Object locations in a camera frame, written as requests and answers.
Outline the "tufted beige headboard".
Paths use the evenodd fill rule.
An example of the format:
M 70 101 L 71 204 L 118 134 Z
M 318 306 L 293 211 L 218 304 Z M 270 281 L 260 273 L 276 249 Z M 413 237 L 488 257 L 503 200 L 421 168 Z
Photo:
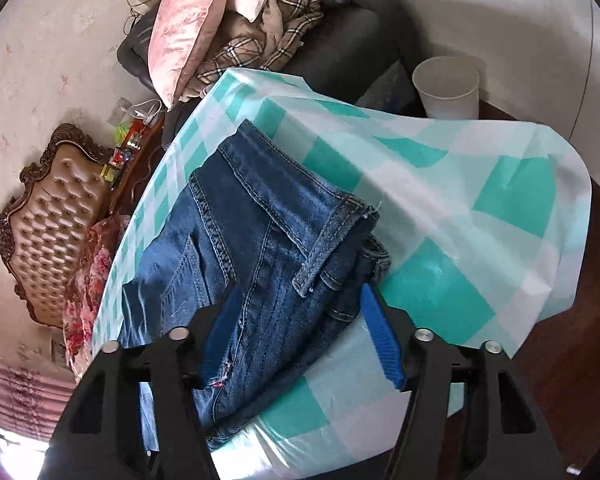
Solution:
M 108 208 L 110 184 L 100 173 L 111 154 L 77 126 L 59 125 L 40 160 L 21 170 L 22 194 L 0 213 L 1 259 L 38 324 L 62 326 L 87 231 Z

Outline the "blue denim jeans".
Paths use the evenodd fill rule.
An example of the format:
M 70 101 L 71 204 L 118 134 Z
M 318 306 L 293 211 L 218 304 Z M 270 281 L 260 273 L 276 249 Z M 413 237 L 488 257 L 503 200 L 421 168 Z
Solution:
M 220 448 L 358 316 L 361 288 L 390 266 L 377 220 L 242 122 L 190 175 L 123 286 L 122 344 L 149 344 L 238 289 L 228 341 L 193 394 L 209 448 Z

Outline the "yellow jar on nightstand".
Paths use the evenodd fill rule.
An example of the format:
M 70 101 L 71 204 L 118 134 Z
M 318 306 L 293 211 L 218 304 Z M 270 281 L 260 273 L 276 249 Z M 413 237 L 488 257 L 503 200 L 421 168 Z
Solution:
M 102 171 L 100 172 L 100 176 L 102 180 L 107 182 L 112 188 L 116 185 L 118 177 L 120 176 L 122 168 L 120 166 L 116 166 L 111 162 L 106 162 L 104 166 L 102 166 Z

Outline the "beige plaid blanket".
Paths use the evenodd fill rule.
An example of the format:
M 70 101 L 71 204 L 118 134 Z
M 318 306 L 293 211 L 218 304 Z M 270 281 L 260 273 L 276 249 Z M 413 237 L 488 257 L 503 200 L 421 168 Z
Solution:
M 321 21 L 322 0 L 268 0 L 251 23 L 225 7 L 204 60 L 186 84 L 181 101 L 202 98 L 232 67 L 279 72 Z

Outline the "teal white checkered cloth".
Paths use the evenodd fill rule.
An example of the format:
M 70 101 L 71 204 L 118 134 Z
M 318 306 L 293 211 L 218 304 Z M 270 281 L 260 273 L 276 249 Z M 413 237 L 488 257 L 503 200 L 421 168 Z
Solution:
M 576 296 L 591 180 L 558 133 L 532 122 L 429 120 L 366 110 L 299 77 L 229 70 L 166 151 L 114 257 L 93 344 L 118 336 L 122 287 L 189 175 L 249 120 L 309 170 L 378 210 L 392 306 L 452 344 L 508 354 Z M 224 479 L 300 479 L 396 442 L 408 397 L 355 321 L 288 393 L 213 459 Z

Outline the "dark wooden nightstand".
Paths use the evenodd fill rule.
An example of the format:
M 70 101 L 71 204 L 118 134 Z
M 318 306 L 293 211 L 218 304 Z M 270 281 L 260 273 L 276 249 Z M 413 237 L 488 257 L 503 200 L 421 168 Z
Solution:
M 132 214 L 162 159 L 164 115 L 161 114 L 148 127 L 140 139 L 140 149 L 134 151 L 125 164 L 122 174 L 111 193 L 108 212 L 110 214 Z

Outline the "red floral bed quilt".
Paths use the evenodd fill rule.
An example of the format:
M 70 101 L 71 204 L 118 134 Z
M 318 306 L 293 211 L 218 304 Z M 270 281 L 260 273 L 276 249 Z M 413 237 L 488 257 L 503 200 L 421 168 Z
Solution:
M 91 226 L 78 267 L 65 289 L 62 307 L 66 361 L 79 382 L 92 362 L 94 324 L 114 255 L 129 225 L 127 214 L 113 214 Z

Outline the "white plastic bin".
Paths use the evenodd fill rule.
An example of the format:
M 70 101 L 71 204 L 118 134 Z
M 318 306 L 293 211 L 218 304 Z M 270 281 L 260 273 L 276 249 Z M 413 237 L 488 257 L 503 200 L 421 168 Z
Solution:
M 468 58 L 428 58 L 414 69 L 412 83 L 428 118 L 474 120 L 479 117 L 480 76 Z

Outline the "large pink pillow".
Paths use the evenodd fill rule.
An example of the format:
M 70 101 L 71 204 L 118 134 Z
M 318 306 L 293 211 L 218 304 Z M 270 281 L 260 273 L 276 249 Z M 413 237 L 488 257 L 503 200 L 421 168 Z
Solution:
M 148 48 L 155 92 L 171 108 L 207 55 L 227 0 L 161 0 Z

